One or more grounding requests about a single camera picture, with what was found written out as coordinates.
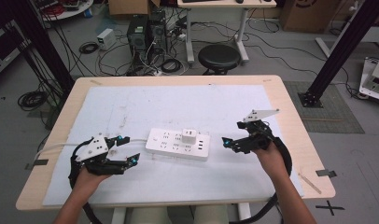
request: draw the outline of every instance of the forearm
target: forearm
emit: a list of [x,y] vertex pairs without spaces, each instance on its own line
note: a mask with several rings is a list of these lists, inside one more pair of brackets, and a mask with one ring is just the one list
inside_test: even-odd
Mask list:
[[87,200],[87,198],[80,197],[80,195],[78,196],[73,193],[70,194],[53,223],[76,224],[82,210],[82,206],[87,202]]
[[288,175],[271,178],[286,224],[316,223]]

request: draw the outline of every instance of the stool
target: stool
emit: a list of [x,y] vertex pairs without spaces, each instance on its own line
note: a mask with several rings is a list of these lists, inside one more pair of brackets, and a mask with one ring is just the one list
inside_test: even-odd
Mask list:
[[204,75],[227,75],[228,70],[239,64],[240,54],[236,49],[226,45],[209,45],[199,51],[198,60],[207,68]]

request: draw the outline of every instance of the white power strip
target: white power strip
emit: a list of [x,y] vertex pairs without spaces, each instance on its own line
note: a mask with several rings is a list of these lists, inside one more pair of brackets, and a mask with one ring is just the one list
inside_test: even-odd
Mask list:
[[209,156],[210,136],[195,130],[182,132],[151,129],[146,151],[164,156],[206,161]]

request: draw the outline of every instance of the computer tower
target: computer tower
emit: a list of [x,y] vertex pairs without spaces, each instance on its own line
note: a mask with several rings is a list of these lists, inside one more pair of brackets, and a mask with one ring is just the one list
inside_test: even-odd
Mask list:
[[155,10],[149,16],[149,23],[154,41],[154,53],[164,54],[168,52],[167,31],[166,31],[166,13],[164,10]]
[[148,15],[133,15],[129,23],[127,36],[133,55],[133,64],[150,64],[153,46]]

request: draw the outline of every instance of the cardboard box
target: cardboard box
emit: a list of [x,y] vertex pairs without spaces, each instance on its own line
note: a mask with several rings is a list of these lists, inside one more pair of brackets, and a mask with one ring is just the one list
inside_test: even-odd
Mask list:
[[161,0],[109,0],[111,15],[150,14],[154,6],[159,7]]
[[324,33],[342,0],[287,0],[280,14],[285,31]]

